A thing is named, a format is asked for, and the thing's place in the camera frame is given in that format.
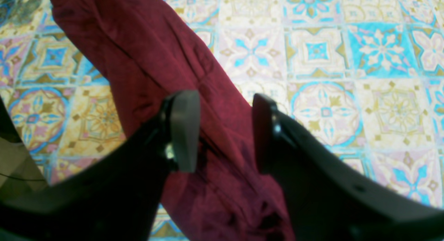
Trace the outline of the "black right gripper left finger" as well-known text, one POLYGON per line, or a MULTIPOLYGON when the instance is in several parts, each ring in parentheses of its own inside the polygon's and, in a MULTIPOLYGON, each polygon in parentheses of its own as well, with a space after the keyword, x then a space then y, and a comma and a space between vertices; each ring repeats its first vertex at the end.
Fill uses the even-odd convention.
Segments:
POLYGON ((107 157, 2 201, 1 240, 147 241, 168 176, 196 170, 200 111, 198 91, 176 92, 107 157))

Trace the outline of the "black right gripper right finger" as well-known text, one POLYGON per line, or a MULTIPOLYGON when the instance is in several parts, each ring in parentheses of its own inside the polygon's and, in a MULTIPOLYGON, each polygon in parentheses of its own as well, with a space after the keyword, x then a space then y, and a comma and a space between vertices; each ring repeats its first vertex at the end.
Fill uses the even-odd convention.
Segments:
POLYGON ((297 241, 442 241, 443 210, 358 173, 273 99, 253 99, 258 171, 276 180, 297 241))

